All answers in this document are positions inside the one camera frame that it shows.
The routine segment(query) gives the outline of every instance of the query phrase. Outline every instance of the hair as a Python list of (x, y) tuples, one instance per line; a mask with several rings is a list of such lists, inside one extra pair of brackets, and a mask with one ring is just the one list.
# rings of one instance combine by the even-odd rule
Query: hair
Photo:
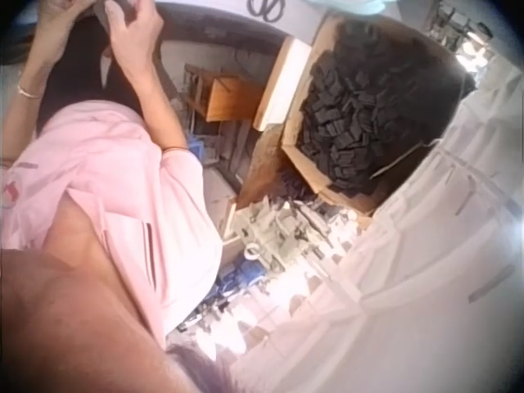
[(213, 362), (199, 350), (173, 345), (166, 353), (182, 367), (201, 393), (247, 393), (223, 363)]

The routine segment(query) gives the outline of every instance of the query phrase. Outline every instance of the bracelet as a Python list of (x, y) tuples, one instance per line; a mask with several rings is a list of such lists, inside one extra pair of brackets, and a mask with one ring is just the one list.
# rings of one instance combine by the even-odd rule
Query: bracelet
[(18, 93), (21, 94), (24, 97), (31, 98), (32, 100), (39, 100), (40, 96), (34, 96), (33, 94), (27, 93), (23, 88), (20, 87), (20, 84), (16, 85), (18, 87)]

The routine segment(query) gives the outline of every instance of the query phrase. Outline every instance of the wooden cabinet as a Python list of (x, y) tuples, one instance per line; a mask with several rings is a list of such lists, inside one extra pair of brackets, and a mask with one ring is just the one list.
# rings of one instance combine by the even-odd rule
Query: wooden cabinet
[(253, 120), (264, 88), (237, 75), (186, 65), (184, 101), (206, 121)]

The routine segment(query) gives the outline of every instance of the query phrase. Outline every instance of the pink shirt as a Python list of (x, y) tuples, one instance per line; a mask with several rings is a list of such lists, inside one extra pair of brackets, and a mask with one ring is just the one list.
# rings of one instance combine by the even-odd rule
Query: pink shirt
[(222, 242), (206, 212), (202, 166), (162, 154), (142, 119), (112, 102), (59, 111), (2, 176), (2, 247), (40, 248), (64, 193), (85, 211), (153, 336), (210, 290)]

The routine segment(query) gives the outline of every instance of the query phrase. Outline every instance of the wooden box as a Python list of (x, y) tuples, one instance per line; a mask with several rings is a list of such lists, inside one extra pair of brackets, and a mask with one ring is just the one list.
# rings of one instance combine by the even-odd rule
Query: wooden box
[(264, 88), (241, 79), (186, 65), (191, 79), (184, 101), (206, 121), (253, 120)]
[[(343, 21), (339, 16), (328, 17), (318, 32), (315, 39), (313, 50), (309, 56), (308, 64), (300, 79), (296, 95), (291, 104), (291, 109), (287, 121), (284, 124), (282, 136), (282, 149), (290, 158), (293, 165), (300, 171), (301, 175), (327, 203), (337, 206), (350, 207), (360, 215), (370, 216), (417, 168), (423, 158), (429, 152), (429, 147), (403, 146), (399, 143), (392, 143), (388, 146), (384, 155), (384, 162), (381, 167), (387, 167), (400, 157), (404, 156), (396, 165), (378, 177), (378, 186), (375, 192), (368, 196), (359, 194), (353, 198), (334, 192), (329, 189), (332, 180), (317, 169), (315, 163), (305, 156), (297, 147), (296, 142), (301, 131), (303, 116), (300, 106), (308, 95), (309, 84), (312, 77), (309, 71), (312, 65), (318, 60), (325, 50), (334, 48), (337, 39), (337, 26)], [(446, 49), (431, 41), (414, 29), (402, 25), (401, 23), (382, 16), (374, 16), (373, 23), (378, 25), (383, 32), (393, 39), (401, 41), (418, 38), (425, 43), (428, 51), (434, 55), (438, 61), (443, 61), (449, 65), (449, 76), (453, 79), (453, 94), (449, 100), (449, 114), (445, 123), (448, 124), (454, 116), (460, 101), (460, 95), (465, 72), (459, 67), (453, 54)]]

